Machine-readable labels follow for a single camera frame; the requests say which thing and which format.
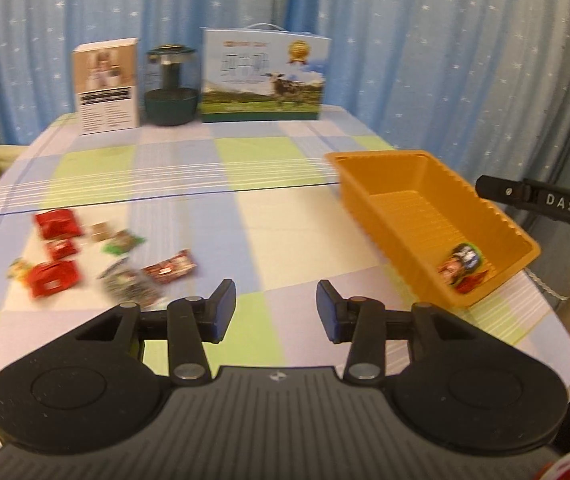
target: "cow illustration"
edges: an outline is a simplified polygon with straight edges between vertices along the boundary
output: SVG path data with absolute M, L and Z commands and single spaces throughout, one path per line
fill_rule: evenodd
M 283 79 L 285 74 L 267 73 L 265 75 L 270 78 L 271 93 L 281 107 L 285 101 L 295 102 L 296 104 L 303 102 L 304 84 L 302 82 Z

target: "metal screw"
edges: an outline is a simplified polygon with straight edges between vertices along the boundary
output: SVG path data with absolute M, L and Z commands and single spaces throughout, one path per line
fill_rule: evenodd
M 380 374 L 380 368 L 372 363 L 356 363 L 350 366 L 348 372 L 352 377 L 365 381 L 376 379 Z
M 174 375 L 185 381 L 193 381 L 205 375 L 205 368 L 198 363 L 183 363 L 174 368 Z

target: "checkered tablecloth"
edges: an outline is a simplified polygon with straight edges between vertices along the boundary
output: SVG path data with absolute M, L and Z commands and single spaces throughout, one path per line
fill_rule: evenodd
M 388 261 L 339 201 L 323 155 L 390 146 L 340 108 L 319 121 L 191 123 L 82 135 L 75 115 L 53 123 L 0 179 L 0 369 L 110 308 L 96 281 L 114 257 L 82 238 L 83 282 L 32 301 L 8 280 L 10 263 L 47 259 L 33 214 L 67 206 L 83 225 L 107 221 L 146 238 L 130 253 L 147 266 L 190 248 L 196 272 L 165 287 L 168 300 L 209 296 L 236 282 L 236 313 L 225 341 L 206 345 L 219 365 L 336 365 L 315 308 L 318 280 L 344 296 L 388 308 L 414 301 Z M 461 316 L 550 364 L 570 381 L 570 338 L 524 273 Z M 166 347 L 146 346 L 145 362 L 167 373 Z M 388 342 L 387 371 L 409 360 Z

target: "orange plastic tray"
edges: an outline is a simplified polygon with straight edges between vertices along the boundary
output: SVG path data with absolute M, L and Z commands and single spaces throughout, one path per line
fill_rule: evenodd
M 538 244 L 460 175 L 427 152 L 329 153 L 345 207 L 421 301 L 469 307 L 540 254 Z M 483 256 L 484 282 L 468 294 L 436 268 L 462 242 Z

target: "product box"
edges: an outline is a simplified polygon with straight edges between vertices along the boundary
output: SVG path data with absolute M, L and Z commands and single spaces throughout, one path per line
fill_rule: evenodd
M 136 38 L 99 41 L 72 52 L 76 111 L 85 133 L 139 126 Z
M 203 32 L 203 122 L 318 119 L 329 38 L 251 29 Z

